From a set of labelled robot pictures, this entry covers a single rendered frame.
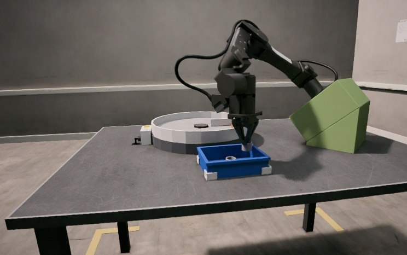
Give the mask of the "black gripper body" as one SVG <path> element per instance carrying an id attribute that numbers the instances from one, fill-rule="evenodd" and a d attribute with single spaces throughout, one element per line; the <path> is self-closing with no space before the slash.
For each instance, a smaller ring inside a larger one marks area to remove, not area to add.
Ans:
<path id="1" fill-rule="evenodd" d="M 228 119 L 242 123 L 242 125 L 258 122 L 259 119 L 256 117 L 262 115 L 262 111 L 255 110 L 255 94 L 246 95 L 246 98 L 243 98 L 243 95 L 236 96 L 240 96 L 240 114 L 229 113 Z"/>

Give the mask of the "white round turntable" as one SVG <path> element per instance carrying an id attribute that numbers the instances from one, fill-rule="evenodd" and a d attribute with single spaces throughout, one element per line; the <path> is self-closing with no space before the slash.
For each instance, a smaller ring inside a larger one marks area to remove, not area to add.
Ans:
<path id="1" fill-rule="evenodd" d="M 179 154 L 199 154 L 197 147 L 242 144 L 225 112 L 184 112 L 163 115 L 142 126 L 132 145 L 153 144 Z"/>

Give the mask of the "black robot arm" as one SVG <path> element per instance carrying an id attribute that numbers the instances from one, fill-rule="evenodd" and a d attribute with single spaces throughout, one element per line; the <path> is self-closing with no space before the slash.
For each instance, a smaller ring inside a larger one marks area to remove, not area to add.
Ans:
<path id="1" fill-rule="evenodd" d="M 255 94 L 256 76 L 244 73 L 251 65 L 249 59 L 252 58 L 279 69 L 299 89 L 304 88 L 311 99 L 334 83 L 324 88 L 310 65 L 287 58 L 268 41 L 262 31 L 243 20 L 237 26 L 230 45 L 218 64 L 219 73 L 214 77 L 219 93 L 212 94 L 212 107 L 217 113 L 229 108 L 229 113 L 240 114 L 240 96 L 236 95 L 246 98 L 246 95 Z"/>

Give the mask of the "blue open tray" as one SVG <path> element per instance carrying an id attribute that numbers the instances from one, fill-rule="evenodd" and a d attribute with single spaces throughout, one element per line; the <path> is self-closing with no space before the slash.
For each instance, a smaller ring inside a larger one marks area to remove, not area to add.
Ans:
<path id="1" fill-rule="evenodd" d="M 259 175 L 262 167 L 269 167 L 269 156 L 253 144 L 249 152 L 242 150 L 242 144 L 197 147 L 197 151 L 203 172 L 217 172 L 217 178 Z"/>

